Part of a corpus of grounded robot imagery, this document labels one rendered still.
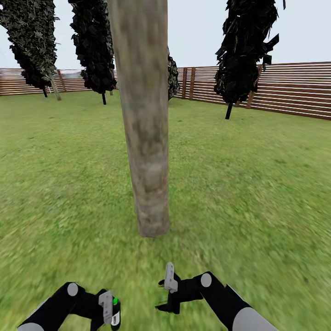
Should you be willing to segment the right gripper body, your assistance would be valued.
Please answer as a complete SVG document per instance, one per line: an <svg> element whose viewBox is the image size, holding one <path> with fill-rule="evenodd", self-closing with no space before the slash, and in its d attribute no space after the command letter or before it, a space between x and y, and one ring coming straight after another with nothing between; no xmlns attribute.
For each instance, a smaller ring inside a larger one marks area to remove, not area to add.
<svg viewBox="0 0 331 331"><path fill-rule="evenodd" d="M181 302L193 301L193 299L188 297L186 289L187 281L190 279L181 280L181 277L179 277L176 273L174 274L173 279L178 282L178 290L173 292L172 295L169 295L169 310L167 310L167 312L179 314Z"/></svg>

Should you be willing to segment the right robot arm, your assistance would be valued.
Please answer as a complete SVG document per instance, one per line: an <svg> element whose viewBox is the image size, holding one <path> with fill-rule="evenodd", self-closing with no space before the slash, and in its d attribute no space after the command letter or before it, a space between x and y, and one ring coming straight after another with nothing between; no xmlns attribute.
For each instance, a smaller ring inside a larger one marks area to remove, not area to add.
<svg viewBox="0 0 331 331"><path fill-rule="evenodd" d="M173 264L168 262L162 284L172 295L169 295L167 304L155 306L157 310L179 314L181 302L205 299L228 331L279 331L210 271L181 280L174 273Z"/></svg>

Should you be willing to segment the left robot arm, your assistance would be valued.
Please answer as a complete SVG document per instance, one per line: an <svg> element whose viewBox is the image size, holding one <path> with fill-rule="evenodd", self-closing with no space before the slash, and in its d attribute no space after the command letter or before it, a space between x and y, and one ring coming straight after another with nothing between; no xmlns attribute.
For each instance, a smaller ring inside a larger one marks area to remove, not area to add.
<svg viewBox="0 0 331 331"><path fill-rule="evenodd" d="M90 331L97 331L113 320L113 295L105 289L96 295L90 294L76 283L66 282L37 306L15 331L57 331L68 314L91 319Z"/></svg>

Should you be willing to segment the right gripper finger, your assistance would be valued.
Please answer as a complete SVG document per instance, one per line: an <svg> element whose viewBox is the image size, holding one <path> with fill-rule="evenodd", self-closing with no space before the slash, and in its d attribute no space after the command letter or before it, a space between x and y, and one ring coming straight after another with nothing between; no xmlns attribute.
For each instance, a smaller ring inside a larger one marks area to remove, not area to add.
<svg viewBox="0 0 331 331"><path fill-rule="evenodd" d="M166 312L167 310L169 310L169 305L168 305L168 303L167 303L167 304L163 304L163 305L161 305L161 306L155 306L155 308L156 308L157 310L160 310L160 311L164 311L164 312Z"/></svg>

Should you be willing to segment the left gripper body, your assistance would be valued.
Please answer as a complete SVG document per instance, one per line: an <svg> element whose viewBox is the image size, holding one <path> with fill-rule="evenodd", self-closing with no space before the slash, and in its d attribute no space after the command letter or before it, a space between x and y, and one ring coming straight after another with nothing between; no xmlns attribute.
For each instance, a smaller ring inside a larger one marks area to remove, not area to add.
<svg viewBox="0 0 331 331"><path fill-rule="evenodd" d="M80 317L91 319L90 331L97 331L104 324L103 307L99 305L99 296L105 293L102 289L96 295L91 294L90 303L87 309L80 315Z"/></svg>

